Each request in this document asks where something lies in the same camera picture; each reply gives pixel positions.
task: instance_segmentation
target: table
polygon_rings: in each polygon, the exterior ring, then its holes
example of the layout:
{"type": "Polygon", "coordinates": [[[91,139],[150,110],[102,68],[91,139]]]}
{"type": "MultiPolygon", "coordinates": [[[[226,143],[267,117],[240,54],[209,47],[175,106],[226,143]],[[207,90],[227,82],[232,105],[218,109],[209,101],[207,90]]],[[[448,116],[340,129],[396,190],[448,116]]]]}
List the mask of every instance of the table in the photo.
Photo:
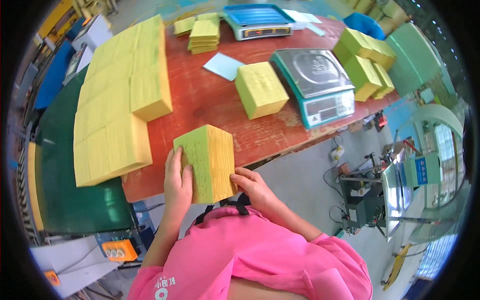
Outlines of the table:
{"type": "Polygon", "coordinates": [[[218,51],[197,55],[187,51],[188,36],[173,36],[169,26],[166,48],[173,112],[148,123],[153,164],[122,176],[127,201],[132,203],[163,193],[164,163],[173,148],[173,139],[205,124],[233,135],[235,166],[246,166],[319,143],[325,136],[397,101],[398,94],[392,92],[381,100],[356,102],[353,115],[308,131],[293,101],[288,101],[276,114],[248,120],[234,83],[202,68],[217,52],[250,64],[268,61],[273,51],[281,48],[332,49],[345,25],[318,18],[323,23],[313,24],[325,31],[324,36],[304,29],[296,30],[292,36],[242,42],[236,41],[228,24],[221,22],[218,51]]]}

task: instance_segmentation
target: teal scale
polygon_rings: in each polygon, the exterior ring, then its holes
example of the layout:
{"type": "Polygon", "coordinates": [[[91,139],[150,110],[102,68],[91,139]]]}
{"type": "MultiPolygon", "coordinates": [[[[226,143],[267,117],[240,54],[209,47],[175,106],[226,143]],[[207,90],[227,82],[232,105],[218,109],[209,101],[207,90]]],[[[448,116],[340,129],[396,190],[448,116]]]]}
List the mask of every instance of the teal scale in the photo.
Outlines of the teal scale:
{"type": "Polygon", "coordinates": [[[355,86],[326,49],[279,49],[270,64],[291,100],[298,103],[307,129],[353,114],[355,86]]]}

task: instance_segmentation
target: green conveyor belt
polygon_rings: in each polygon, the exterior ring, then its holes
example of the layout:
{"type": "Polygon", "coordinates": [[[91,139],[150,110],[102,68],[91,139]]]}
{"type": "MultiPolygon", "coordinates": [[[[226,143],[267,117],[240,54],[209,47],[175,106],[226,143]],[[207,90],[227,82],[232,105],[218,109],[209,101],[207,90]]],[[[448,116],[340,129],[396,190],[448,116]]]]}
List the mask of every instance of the green conveyor belt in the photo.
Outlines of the green conveyor belt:
{"type": "Polygon", "coordinates": [[[38,125],[35,176],[40,213],[48,233],[132,228],[136,219],[120,178],[92,187],[75,185],[73,122],[86,71],[80,71],[60,91],[38,125]]]}

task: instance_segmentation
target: scale platform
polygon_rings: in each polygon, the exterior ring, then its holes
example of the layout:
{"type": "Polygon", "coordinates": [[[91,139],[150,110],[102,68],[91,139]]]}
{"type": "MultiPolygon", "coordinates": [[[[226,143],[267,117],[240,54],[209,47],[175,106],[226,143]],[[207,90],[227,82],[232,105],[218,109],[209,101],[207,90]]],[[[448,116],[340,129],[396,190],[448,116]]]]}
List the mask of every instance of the scale platform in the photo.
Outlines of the scale platform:
{"type": "Polygon", "coordinates": [[[293,34],[295,20],[273,4],[231,5],[223,11],[237,41],[293,34]]]}
{"type": "Polygon", "coordinates": [[[279,49],[270,57],[270,64],[290,99],[296,99],[305,128],[355,111],[355,86],[329,50],[279,49]]]}

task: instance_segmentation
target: white machine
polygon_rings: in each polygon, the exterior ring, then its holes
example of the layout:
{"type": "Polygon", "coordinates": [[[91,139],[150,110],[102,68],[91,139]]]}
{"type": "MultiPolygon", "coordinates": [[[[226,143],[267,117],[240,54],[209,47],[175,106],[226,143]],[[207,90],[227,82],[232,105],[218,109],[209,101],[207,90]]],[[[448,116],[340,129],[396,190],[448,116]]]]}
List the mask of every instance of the white machine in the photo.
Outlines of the white machine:
{"type": "Polygon", "coordinates": [[[63,86],[67,83],[84,67],[86,67],[92,60],[93,51],[87,46],[86,43],[82,44],[80,50],[74,54],[70,63],[68,64],[67,71],[65,72],[65,79],[61,83],[63,86]]]}
{"type": "Polygon", "coordinates": [[[82,44],[86,43],[92,52],[113,37],[108,28],[105,17],[101,14],[93,17],[88,24],[80,30],[77,37],[73,40],[72,46],[75,51],[80,51],[82,44]]]}

